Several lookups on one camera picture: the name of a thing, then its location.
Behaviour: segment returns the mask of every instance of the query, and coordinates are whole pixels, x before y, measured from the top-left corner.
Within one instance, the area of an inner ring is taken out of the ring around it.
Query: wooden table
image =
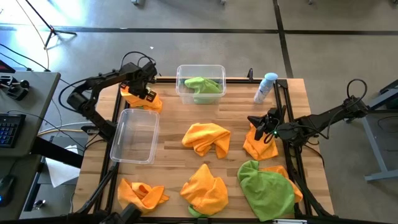
[[[288,79],[288,83],[295,118],[310,114],[304,80]],[[117,185],[123,177],[130,182],[144,182],[151,186],[164,185],[165,194],[170,196],[170,200],[159,205],[147,216],[192,217],[188,212],[188,202],[179,195],[179,192],[182,185],[203,163],[206,163],[213,176],[221,177],[228,188],[229,204],[213,217],[255,218],[236,175],[239,167],[252,159],[242,148],[245,135],[249,131],[247,116],[262,116],[269,108],[276,107],[273,91],[268,94],[264,104],[255,105],[253,97],[257,88],[256,84],[227,84],[227,92],[219,105],[183,105],[175,92],[173,83],[153,85],[152,89],[160,95],[164,106],[160,114],[160,133],[155,162],[153,165],[145,166],[120,164]],[[115,85],[101,92],[97,111],[106,119],[112,117],[117,90],[118,86]],[[204,157],[200,157],[194,153],[193,149],[182,146],[181,140],[185,132],[194,123],[215,123],[231,131],[231,142],[226,159],[217,159],[214,150]],[[87,149],[85,153],[73,199],[75,210],[86,202],[98,185],[105,147],[105,143],[98,143]],[[277,140],[277,147],[279,156],[261,161],[260,167],[285,165],[284,150],[280,139]],[[303,148],[302,160],[308,188],[325,210],[333,213],[322,160],[306,147]],[[108,189],[105,189],[103,207],[106,203],[107,193]],[[117,200],[117,190],[115,191],[113,210],[121,211]]]

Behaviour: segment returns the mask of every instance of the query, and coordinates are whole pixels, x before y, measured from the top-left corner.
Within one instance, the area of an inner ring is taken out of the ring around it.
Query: green towel
[[[190,78],[186,80],[184,84],[188,88],[193,88],[195,90],[195,94],[198,94],[198,96],[193,97],[193,100],[196,104],[210,104],[214,102],[215,98],[200,97],[200,94],[202,93],[222,92],[220,90],[221,86],[217,82],[214,82],[213,80],[210,80],[208,78],[203,78],[203,77]]]
[[[189,211],[189,213],[191,213],[191,215],[193,215],[195,218],[207,218],[207,217],[209,217],[209,215],[205,215],[205,214],[202,214],[202,213],[196,211],[196,210],[193,208],[192,205],[189,205],[189,206],[188,206],[188,211]]]
[[[238,180],[253,212],[262,222],[293,213],[294,192],[289,181],[258,168],[258,161],[247,161],[238,170]]]

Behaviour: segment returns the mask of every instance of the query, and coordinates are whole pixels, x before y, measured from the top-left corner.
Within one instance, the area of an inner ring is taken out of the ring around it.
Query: folded orange cloth
[[[266,138],[266,134],[264,133],[260,141],[256,141],[254,140],[256,128],[252,124],[250,124],[250,126],[251,128],[246,134],[243,148],[257,161],[278,156],[275,138],[272,138],[269,143],[265,144],[264,139]]]
[[[162,112],[163,102],[159,98],[159,94],[156,94],[155,99],[152,102],[147,99],[140,99],[138,96],[134,96],[129,93],[129,87],[120,88],[122,97],[130,104],[130,108],[143,107],[144,110],[153,110],[158,113]]]
[[[122,178],[118,187],[118,200],[123,209],[129,203],[133,203],[145,214],[169,199],[169,196],[163,192],[164,186],[150,187],[144,183],[134,182],[130,184]]]
[[[204,215],[213,215],[228,204],[228,191],[221,177],[213,177],[203,164],[180,191],[193,209]]]
[[[269,172],[276,172],[278,174],[281,174],[284,176],[292,185],[293,187],[293,192],[294,192],[294,202],[300,202],[303,199],[303,194],[299,190],[299,188],[289,179],[289,176],[287,175],[287,171],[285,170],[285,167],[283,166],[274,166],[274,167],[267,167],[267,168],[262,168],[259,169],[261,171],[269,171]]]
[[[191,125],[182,139],[182,144],[186,147],[193,147],[193,150],[199,155],[204,156],[210,149],[211,144],[216,145],[217,158],[226,157],[229,150],[229,140],[231,132],[217,124]]]

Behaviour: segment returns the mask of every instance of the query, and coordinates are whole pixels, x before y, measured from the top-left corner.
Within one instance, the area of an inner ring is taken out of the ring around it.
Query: blue bottle cap
[[[278,79],[278,75],[276,73],[270,72],[264,75],[264,78],[266,78],[266,80],[274,81]]]

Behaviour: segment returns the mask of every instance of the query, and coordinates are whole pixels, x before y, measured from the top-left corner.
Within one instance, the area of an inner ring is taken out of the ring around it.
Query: plastic bin
[[[221,65],[180,65],[177,69],[175,91],[180,95],[183,104],[218,104],[226,93],[225,68]],[[185,80],[203,77],[220,85],[221,93],[199,93],[185,86]]]
[[[153,164],[157,146],[159,114],[156,111],[122,111],[111,149],[116,162]]]

